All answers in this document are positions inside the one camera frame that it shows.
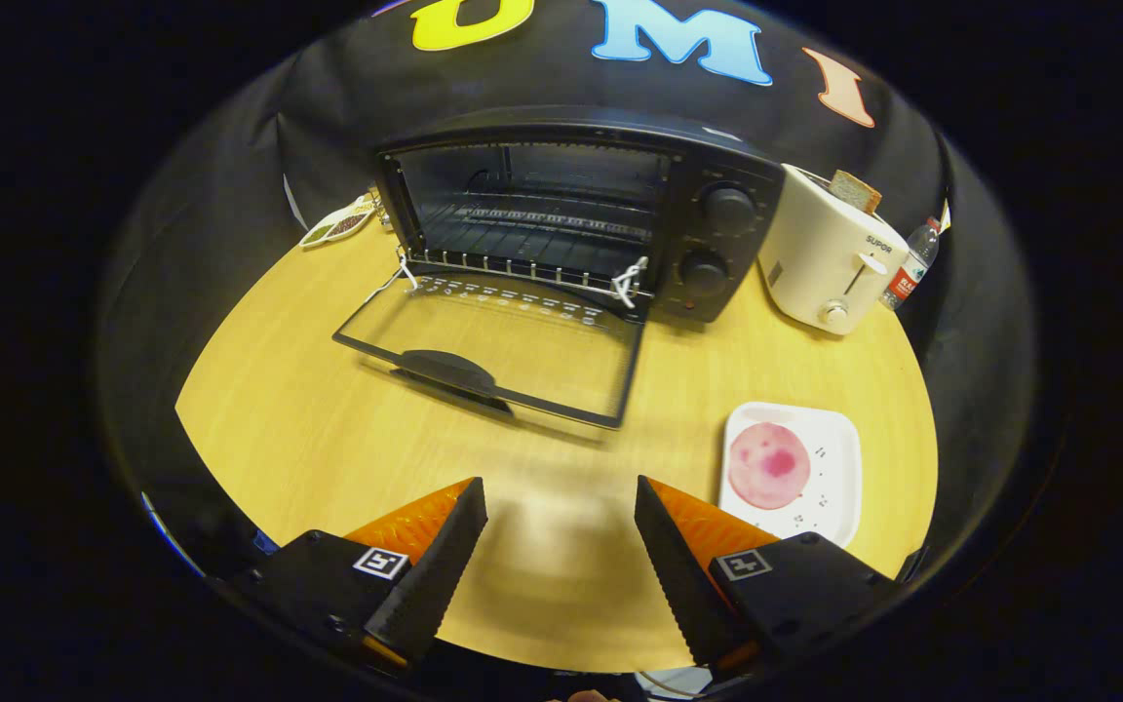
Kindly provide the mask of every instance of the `bottle label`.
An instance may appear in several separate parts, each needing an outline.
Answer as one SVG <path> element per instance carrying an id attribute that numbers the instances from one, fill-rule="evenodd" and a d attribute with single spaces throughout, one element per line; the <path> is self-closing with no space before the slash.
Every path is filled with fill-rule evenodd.
<path id="1" fill-rule="evenodd" d="M 909 299 L 909 294 L 917 288 L 923 275 L 926 275 L 926 266 L 922 265 L 916 256 L 910 255 L 907 262 L 904 262 L 904 265 L 900 266 L 900 271 L 896 271 L 895 279 L 891 281 L 888 290 L 896 298 Z"/>

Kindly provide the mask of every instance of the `bread slice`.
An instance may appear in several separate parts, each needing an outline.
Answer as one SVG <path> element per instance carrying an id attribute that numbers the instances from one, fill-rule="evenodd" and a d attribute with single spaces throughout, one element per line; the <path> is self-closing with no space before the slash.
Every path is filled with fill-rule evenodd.
<path id="1" fill-rule="evenodd" d="M 873 215 L 883 200 L 882 192 L 848 172 L 834 172 L 834 177 L 830 179 L 830 192 L 866 215 Z"/>

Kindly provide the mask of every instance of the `letter m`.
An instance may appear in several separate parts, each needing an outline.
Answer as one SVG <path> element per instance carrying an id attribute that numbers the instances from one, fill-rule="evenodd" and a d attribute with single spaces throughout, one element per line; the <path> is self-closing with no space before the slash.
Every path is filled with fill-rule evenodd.
<path id="1" fill-rule="evenodd" d="M 605 42 L 592 47 L 597 58 L 646 62 L 652 53 L 639 43 L 640 33 L 670 63 L 686 62 L 707 40 L 709 53 L 700 57 L 700 67 L 757 85 L 774 83 L 770 74 L 761 71 L 761 60 L 757 57 L 757 35 L 761 27 L 748 19 L 700 10 L 681 22 L 652 0 L 593 1 L 605 6 Z"/>

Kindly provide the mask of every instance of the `toaster lever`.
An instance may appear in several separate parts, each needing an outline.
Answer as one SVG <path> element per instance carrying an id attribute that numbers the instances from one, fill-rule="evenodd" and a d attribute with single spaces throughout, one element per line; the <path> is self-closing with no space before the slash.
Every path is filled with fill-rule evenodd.
<path id="1" fill-rule="evenodd" d="M 869 254 L 857 254 L 856 257 L 860 258 L 860 262 L 865 263 L 866 266 L 874 268 L 874 272 L 876 272 L 877 275 L 886 275 L 886 266 L 883 266 L 883 262 L 878 262 L 878 259 L 874 256 L 869 256 Z"/>

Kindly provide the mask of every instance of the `yellow letter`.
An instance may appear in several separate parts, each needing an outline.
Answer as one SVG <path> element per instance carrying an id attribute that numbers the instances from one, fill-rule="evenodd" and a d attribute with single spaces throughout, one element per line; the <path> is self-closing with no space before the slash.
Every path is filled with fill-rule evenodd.
<path id="1" fill-rule="evenodd" d="M 865 111 L 860 88 L 856 88 L 856 81 L 859 81 L 860 76 L 837 60 L 819 54 L 812 48 L 805 48 L 803 53 L 812 56 L 816 65 L 821 66 L 821 78 L 825 81 L 825 92 L 816 94 L 821 103 L 860 126 L 873 128 L 874 117 Z"/>
<path id="2" fill-rule="evenodd" d="M 414 19 L 414 48 L 445 52 L 491 39 L 527 21 L 536 8 L 535 0 L 500 0 L 495 17 L 473 26 L 458 26 L 458 4 L 462 0 L 439 0 L 410 15 Z"/>

